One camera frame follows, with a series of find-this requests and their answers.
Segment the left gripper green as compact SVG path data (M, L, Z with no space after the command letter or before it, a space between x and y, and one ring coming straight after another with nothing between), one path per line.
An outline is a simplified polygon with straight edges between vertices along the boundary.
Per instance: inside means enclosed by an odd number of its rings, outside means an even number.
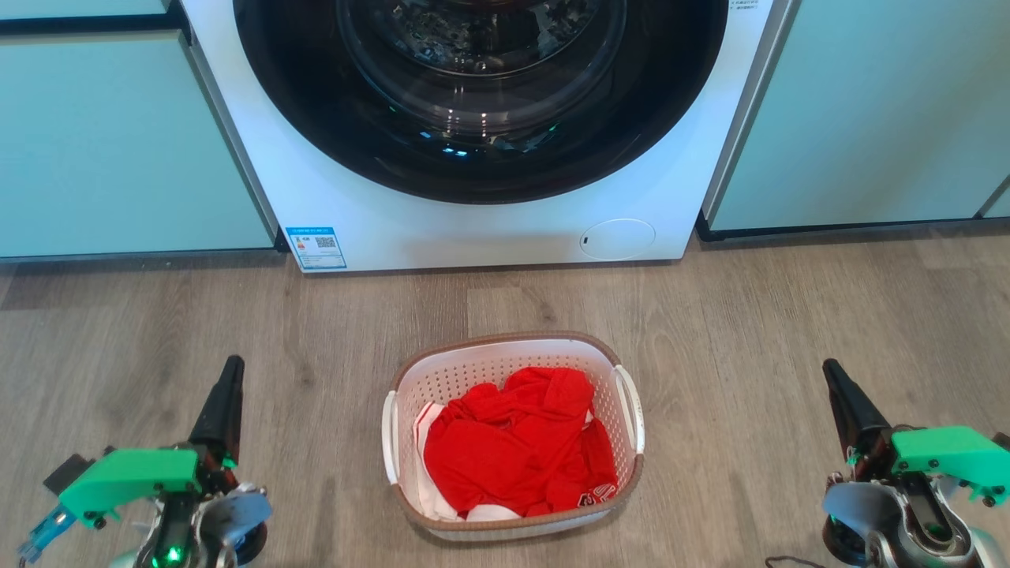
M229 356L189 435L195 446L120 448L86 460L60 489L61 505L97 528L99 520L115 517L117 507L133 501L170 494L202 499L235 488L232 470L241 456L244 374L245 360Z

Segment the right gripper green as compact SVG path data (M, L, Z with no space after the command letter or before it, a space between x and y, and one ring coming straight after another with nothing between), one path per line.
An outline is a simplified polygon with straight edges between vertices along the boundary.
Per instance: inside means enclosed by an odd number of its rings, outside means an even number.
M838 442L856 481L949 477L971 500L1003 506L1009 489L1008 435L967 425L893 429L836 359L823 362Z

